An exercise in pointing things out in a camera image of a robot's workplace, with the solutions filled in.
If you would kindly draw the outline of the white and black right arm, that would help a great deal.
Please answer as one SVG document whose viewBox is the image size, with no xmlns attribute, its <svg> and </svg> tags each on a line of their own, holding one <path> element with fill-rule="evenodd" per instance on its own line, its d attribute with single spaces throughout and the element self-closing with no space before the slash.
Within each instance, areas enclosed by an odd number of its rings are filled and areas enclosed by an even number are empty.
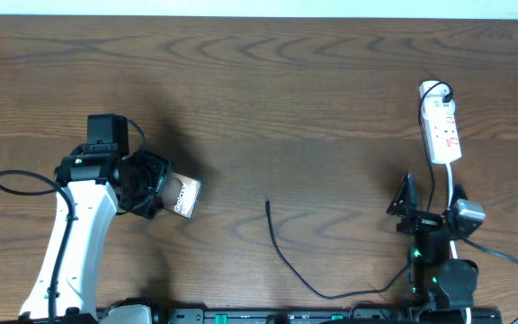
<svg viewBox="0 0 518 324">
<path fill-rule="evenodd" d="M 402 178 L 387 214 L 400 218 L 397 232 L 410 235 L 414 244 L 408 250 L 409 282 L 414 297 L 409 317 L 415 322 L 473 320 L 474 292 L 478 286 L 478 266 L 454 256 L 451 243 L 466 239 L 486 218 L 481 204 L 465 197 L 457 185 L 452 189 L 451 205 L 437 214 L 418 209 L 415 179 Z"/>
</svg>

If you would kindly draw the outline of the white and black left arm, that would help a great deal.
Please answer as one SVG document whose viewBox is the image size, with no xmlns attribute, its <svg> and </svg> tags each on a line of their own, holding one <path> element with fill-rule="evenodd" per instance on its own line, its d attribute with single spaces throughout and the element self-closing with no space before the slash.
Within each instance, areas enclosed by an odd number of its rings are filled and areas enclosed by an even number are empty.
<svg viewBox="0 0 518 324">
<path fill-rule="evenodd" d="M 87 119 L 87 141 L 65 156 L 48 179 L 57 198 L 56 217 L 36 284 L 23 303 L 19 323 L 101 323 L 110 321 L 96 303 L 103 248 L 115 216 L 146 219 L 162 208 L 158 195 L 172 163 L 146 150 L 130 151 L 124 116 Z"/>
</svg>

